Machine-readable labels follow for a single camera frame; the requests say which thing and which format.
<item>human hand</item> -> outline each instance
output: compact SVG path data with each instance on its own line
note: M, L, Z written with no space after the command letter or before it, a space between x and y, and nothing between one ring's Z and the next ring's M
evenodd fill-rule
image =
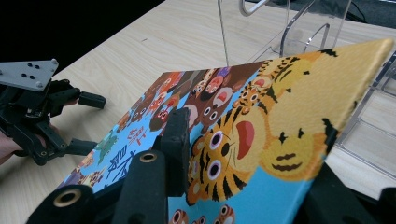
M37 136L43 147L46 146L46 141L41 136ZM18 144L12 140L12 138L7 137L5 134L0 132L0 165L7 161L14 151L22 150Z

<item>transparent plastic holder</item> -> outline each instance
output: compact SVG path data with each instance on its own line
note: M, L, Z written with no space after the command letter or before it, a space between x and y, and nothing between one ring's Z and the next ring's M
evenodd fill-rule
M396 52L384 64L335 145L396 179Z
M312 0L297 12L290 0L218 0L227 65L333 48L350 2Z

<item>yellow tiger head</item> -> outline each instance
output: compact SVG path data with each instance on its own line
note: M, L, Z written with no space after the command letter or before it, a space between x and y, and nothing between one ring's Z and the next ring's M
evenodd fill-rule
M262 169L288 181L309 180L318 174L325 157L326 133L286 136L282 133L262 153Z
M227 112L191 149L187 202L224 201L248 183L259 166L266 140L264 112L238 107Z

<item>black mount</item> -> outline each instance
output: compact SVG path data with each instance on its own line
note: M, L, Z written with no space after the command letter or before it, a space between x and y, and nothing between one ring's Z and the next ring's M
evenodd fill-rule
M189 114L187 108L172 113L163 136L157 136L151 150L134 155L125 178L96 193L85 185L56 189L30 215L27 224L168 223L168 197L186 192ZM382 191L378 201L361 197L324 163L293 224L395 223L395 195L396 188L389 188Z

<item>light wood surface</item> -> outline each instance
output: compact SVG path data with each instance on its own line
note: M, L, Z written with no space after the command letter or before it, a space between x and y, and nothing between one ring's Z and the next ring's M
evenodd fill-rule
M385 37L396 39L396 30L346 21L337 45ZM100 141L163 72L225 65L217 1L166 0L55 76L105 96L105 109L70 105L51 122L66 142L73 137ZM0 223L24 223L82 159L66 155L37 166L29 158L12 157L1 165ZM327 163L347 186L370 197L396 186L396 180L338 148Z

